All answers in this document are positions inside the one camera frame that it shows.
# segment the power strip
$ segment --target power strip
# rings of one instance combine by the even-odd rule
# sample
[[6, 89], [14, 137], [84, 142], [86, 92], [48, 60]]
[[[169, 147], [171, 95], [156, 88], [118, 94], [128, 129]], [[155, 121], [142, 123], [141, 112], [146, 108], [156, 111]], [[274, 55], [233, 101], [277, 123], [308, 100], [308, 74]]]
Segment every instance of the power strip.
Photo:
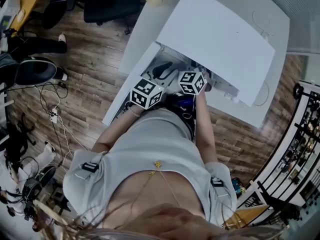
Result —
[[58, 123], [58, 110], [56, 108], [52, 109], [52, 112], [50, 114], [50, 120], [55, 124]]

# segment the black equipment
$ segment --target black equipment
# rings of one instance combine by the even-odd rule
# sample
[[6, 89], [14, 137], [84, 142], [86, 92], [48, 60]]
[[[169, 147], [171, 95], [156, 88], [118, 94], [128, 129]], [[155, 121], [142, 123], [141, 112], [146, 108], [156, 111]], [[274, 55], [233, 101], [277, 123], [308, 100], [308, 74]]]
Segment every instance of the black equipment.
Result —
[[100, 26], [103, 22], [138, 13], [140, 4], [140, 0], [86, 0], [84, 21], [97, 23]]
[[42, 15], [42, 27], [46, 30], [53, 28], [64, 16], [66, 11], [75, 7], [76, 0], [50, 0]]
[[28, 149], [28, 141], [34, 146], [36, 145], [35, 141], [32, 141], [28, 133], [33, 131], [35, 128], [32, 127], [28, 129], [25, 126], [25, 113], [22, 113], [21, 120], [18, 122], [18, 127], [20, 131], [17, 129], [17, 127], [11, 123], [7, 123], [6, 125], [6, 132], [9, 135], [9, 139], [7, 139], [1, 147], [6, 149], [6, 167], [9, 167], [9, 163], [12, 163], [12, 168], [15, 170], [15, 172], [18, 172], [18, 169], [20, 167], [20, 159], [21, 157], [26, 153]]
[[25, 202], [25, 219], [35, 218], [35, 209], [33, 201], [38, 197], [41, 190], [50, 182], [56, 173], [56, 167], [47, 166], [35, 177], [28, 179], [22, 190], [22, 200]]
[[44, 57], [28, 56], [18, 63], [9, 53], [3, 53], [0, 55], [0, 76], [1, 83], [5, 83], [0, 90], [2, 93], [15, 84], [29, 86], [45, 83], [52, 78], [61, 80], [64, 70]]

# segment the leg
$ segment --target leg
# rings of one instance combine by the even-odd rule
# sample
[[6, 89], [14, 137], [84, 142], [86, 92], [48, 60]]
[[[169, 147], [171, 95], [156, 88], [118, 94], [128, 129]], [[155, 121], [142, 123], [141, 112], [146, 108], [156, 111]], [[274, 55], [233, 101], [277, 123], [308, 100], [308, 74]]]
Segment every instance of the leg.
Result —
[[38, 165], [40, 172], [44, 167], [46, 167], [53, 161], [55, 156], [56, 153], [52, 152], [52, 146], [50, 143], [48, 143], [47, 145], [45, 145], [43, 152], [34, 158], [37, 163], [33, 159], [31, 159], [31, 161], [23, 167], [23, 170], [26, 174], [31, 174], [30, 177], [33, 177], [37, 173]]
[[66, 52], [67, 44], [64, 41], [40, 37], [8, 37], [8, 53], [17, 62], [33, 54], [64, 54]]

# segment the gold necklace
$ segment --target gold necklace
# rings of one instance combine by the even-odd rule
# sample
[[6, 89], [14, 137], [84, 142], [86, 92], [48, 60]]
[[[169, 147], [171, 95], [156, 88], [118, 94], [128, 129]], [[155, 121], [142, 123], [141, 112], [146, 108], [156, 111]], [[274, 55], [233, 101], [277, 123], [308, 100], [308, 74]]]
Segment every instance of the gold necklace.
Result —
[[164, 174], [160, 171], [160, 167], [162, 166], [162, 163], [160, 161], [156, 161], [154, 162], [154, 165], [155, 165], [155, 170], [154, 171], [151, 171], [149, 173], [149, 178], [147, 179], [147, 181], [144, 183], [144, 185], [142, 186], [142, 188], [140, 189], [139, 193], [135, 196], [135, 198], [133, 199], [132, 203], [131, 203], [131, 206], [130, 206], [130, 214], [128, 215], [128, 217], [126, 218], [125, 222], [123, 223], [123, 226], [125, 226], [127, 223], [128, 223], [128, 220], [130, 219], [131, 217], [131, 214], [132, 214], [132, 208], [135, 204], [135, 202], [137, 201], [138, 197], [140, 196], [141, 192], [145, 189], [145, 187], [147, 186], [148, 182], [151, 180], [151, 178], [156, 174], [156, 172], [159, 172], [162, 176], [162, 178], [164, 179], [165, 183], [168, 185], [168, 188], [170, 189], [176, 203], [178, 204], [179, 207], [181, 207], [175, 193], [173, 192], [169, 182], [167, 181], [166, 177], [164, 176]]

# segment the white sneaker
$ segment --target white sneaker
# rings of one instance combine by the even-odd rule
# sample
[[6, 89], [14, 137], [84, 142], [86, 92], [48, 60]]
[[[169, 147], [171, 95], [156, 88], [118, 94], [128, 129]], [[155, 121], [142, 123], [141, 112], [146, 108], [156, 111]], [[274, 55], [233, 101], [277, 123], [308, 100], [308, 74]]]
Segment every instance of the white sneaker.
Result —
[[56, 149], [55, 147], [46, 139], [44, 141], [45, 148], [47, 148], [50, 152], [54, 152]]
[[67, 43], [66, 36], [62, 33], [59, 35], [59, 42], [60, 41]]

